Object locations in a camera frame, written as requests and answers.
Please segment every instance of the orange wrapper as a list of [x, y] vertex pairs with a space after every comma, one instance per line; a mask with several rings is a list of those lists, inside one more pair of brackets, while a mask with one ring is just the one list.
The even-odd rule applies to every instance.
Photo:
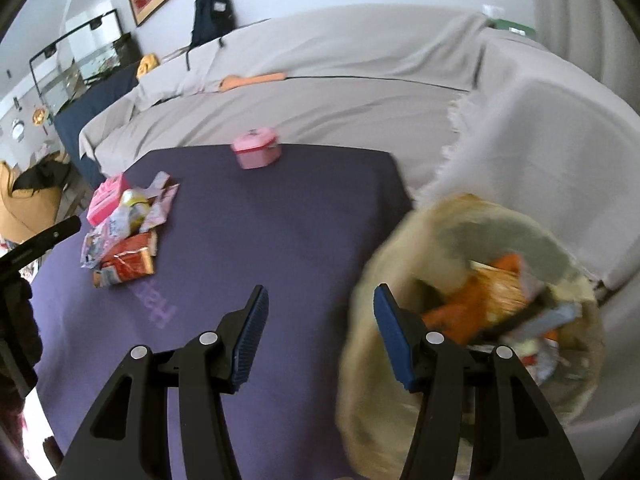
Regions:
[[154, 274], [156, 245], [157, 237], [153, 231], [121, 241], [102, 261], [100, 270], [94, 272], [94, 286], [102, 288]]
[[528, 302], [520, 288], [520, 279], [515, 272], [475, 262], [473, 267], [484, 289], [486, 320], [490, 324], [500, 323], [527, 306]]
[[449, 303], [425, 313], [422, 320], [459, 345], [466, 345], [486, 326], [484, 291], [476, 276], [449, 298]]
[[555, 328], [555, 329], [550, 330], [549, 332], [547, 332], [545, 335], [543, 335], [543, 337], [545, 339], [551, 339], [551, 341], [555, 341], [557, 343], [558, 340], [560, 339], [560, 334], [558, 332], [558, 329]]
[[491, 267], [513, 272], [514, 274], [520, 274], [521, 265], [520, 255], [516, 253], [505, 254], [501, 258], [491, 262]]

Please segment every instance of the blue gripper pad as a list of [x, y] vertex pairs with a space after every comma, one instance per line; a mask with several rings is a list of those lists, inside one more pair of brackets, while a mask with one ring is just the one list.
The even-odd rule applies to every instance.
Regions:
[[268, 316], [269, 295], [267, 289], [263, 288], [252, 304], [236, 341], [236, 346], [234, 346], [230, 382], [236, 391], [249, 380], [251, 366], [254, 364], [255, 354], [258, 351]]
[[396, 380], [407, 390], [413, 390], [416, 377], [412, 366], [411, 346], [400, 326], [399, 308], [386, 285], [376, 287], [373, 293], [373, 313], [378, 322], [378, 329], [385, 342]]

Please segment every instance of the snack package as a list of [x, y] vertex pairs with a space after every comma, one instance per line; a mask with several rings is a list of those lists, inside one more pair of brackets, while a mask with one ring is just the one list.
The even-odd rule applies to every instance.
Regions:
[[103, 222], [91, 229], [84, 237], [80, 252], [81, 266], [95, 269], [113, 246], [129, 237], [129, 208], [118, 206]]
[[507, 272], [513, 272], [514, 274], [520, 274], [520, 270], [524, 261], [519, 254], [507, 253], [504, 256], [491, 262], [491, 267], [495, 269], [506, 270]]
[[558, 368], [558, 361], [560, 359], [560, 348], [558, 342], [552, 339], [541, 339], [540, 351], [538, 352], [538, 366], [536, 369], [536, 375], [538, 380], [538, 386], [548, 380], [556, 368]]
[[121, 214], [128, 214], [129, 228], [132, 233], [138, 232], [146, 215], [151, 211], [151, 206], [143, 189], [127, 189], [120, 199]]
[[169, 183], [169, 179], [171, 177], [165, 171], [159, 171], [158, 174], [154, 177], [153, 181], [146, 189], [143, 189], [142, 192], [148, 200], [155, 198], [164, 193], [164, 188]]
[[164, 190], [161, 196], [156, 197], [149, 213], [146, 215], [145, 220], [140, 226], [141, 233], [145, 233], [149, 231], [149, 229], [158, 227], [166, 222], [166, 219], [169, 216], [169, 211], [171, 211], [171, 203], [174, 200], [179, 187], [180, 184], [169, 186]]
[[514, 272], [471, 262], [484, 290], [484, 307], [489, 324], [497, 324], [512, 316], [529, 303]]
[[466, 345], [486, 326], [484, 293], [477, 276], [449, 298], [449, 303], [422, 315], [425, 325], [438, 330], [459, 345]]
[[91, 198], [91, 203], [86, 213], [86, 219], [89, 224], [95, 227], [113, 213], [114, 209], [120, 204], [122, 194], [129, 188], [130, 185], [124, 173], [112, 176], [100, 184]]
[[100, 270], [94, 271], [94, 286], [102, 288], [154, 274], [153, 256], [157, 246], [155, 231], [121, 241], [105, 257]]

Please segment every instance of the green book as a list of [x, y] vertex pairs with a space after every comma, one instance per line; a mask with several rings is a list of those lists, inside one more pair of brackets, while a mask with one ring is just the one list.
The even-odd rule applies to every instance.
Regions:
[[508, 30], [514, 34], [525, 36], [526, 38], [536, 39], [536, 31], [526, 25], [521, 25], [516, 22], [509, 22], [508, 20], [494, 20], [494, 28], [498, 30]]

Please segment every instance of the snack wrapper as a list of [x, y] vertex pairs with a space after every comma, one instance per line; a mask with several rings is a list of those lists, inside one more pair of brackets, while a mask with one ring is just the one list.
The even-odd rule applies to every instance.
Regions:
[[129, 237], [129, 211], [127, 206], [118, 206], [109, 217], [86, 234], [80, 253], [82, 267], [95, 269], [118, 242]]
[[143, 194], [145, 195], [146, 199], [151, 200], [157, 196], [162, 195], [162, 193], [164, 193], [164, 188], [169, 183], [170, 178], [171, 177], [167, 172], [159, 171], [149, 187], [143, 190]]
[[100, 270], [94, 271], [94, 286], [102, 288], [154, 274], [157, 244], [155, 231], [121, 241], [105, 257]]
[[560, 348], [557, 341], [544, 338], [542, 342], [543, 344], [538, 353], [538, 368], [536, 370], [538, 384], [544, 383], [554, 374], [560, 359]]
[[459, 345], [469, 343], [487, 325], [479, 278], [470, 276], [449, 303], [423, 314], [422, 320], [430, 330], [442, 332]]
[[149, 202], [143, 189], [127, 189], [120, 199], [121, 214], [129, 215], [129, 229], [132, 233], [138, 232], [146, 215], [151, 211]]
[[178, 192], [180, 184], [174, 184], [164, 190], [161, 196], [158, 196], [151, 206], [151, 210], [146, 215], [145, 220], [140, 226], [140, 232], [145, 233], [154, 227], [158, 227], [166, 222], [171, 211], [171, 204], [174, 201], [175, 194]]
[[545, 310], [542, 314], [520, 325], [509, 334], [509, 337], [514, 341], [526, 341], [571, 323], [581, 315], [580, 303], [561, 303], [556, 308]]
[[500, 323], [527, 305], [517, 274], [476, 262], [471, 264], [484, 289], [486, 320], [490, 324]]

